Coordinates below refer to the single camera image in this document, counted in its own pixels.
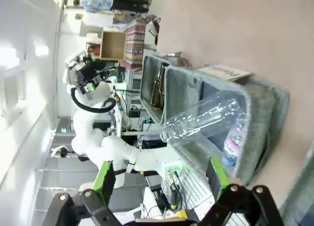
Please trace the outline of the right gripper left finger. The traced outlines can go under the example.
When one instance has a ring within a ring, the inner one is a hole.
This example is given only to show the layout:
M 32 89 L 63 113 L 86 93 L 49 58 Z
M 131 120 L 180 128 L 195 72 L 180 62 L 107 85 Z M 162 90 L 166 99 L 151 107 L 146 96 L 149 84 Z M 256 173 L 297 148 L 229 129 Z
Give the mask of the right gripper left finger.
M 78 226 L 91 219 L 96 226 L 117 226 L 118 220 L 108 207 L 115 184 L 112 162 L 103 162 L 93 187 L 75 196 L 66 192 L 54 195 L 48 208 L 49 226 Z

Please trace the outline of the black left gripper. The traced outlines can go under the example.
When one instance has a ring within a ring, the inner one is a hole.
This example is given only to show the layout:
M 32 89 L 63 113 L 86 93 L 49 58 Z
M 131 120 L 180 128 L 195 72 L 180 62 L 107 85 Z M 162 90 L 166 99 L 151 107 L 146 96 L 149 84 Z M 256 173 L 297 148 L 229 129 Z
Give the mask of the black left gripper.
M 73 85 L 80 87 L 81 93 L 87 93 L 96 90 L 99 82 L 93 81 L 93 79 L 101 76 L 103 80 L 108 80 L 109 77 L 117 77 L 118 72 L 115 67 L 105 67 L 101 69 L 101 61 L 84 61 L 75 62 L 73 67 Z

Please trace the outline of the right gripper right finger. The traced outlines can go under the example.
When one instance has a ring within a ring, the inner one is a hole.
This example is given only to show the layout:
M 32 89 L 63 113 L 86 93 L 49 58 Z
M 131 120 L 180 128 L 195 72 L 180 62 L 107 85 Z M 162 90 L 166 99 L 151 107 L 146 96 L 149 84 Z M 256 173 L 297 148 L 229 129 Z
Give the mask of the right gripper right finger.
M 282 226 L 284 224 L 268 187 L 251 190 L 230 183 L 220 159 L 211 157 L 206 176 L 215 203 L 200 221 L 201 226 L 225 226 L 233 214 L 242 214 L 251 226 Z

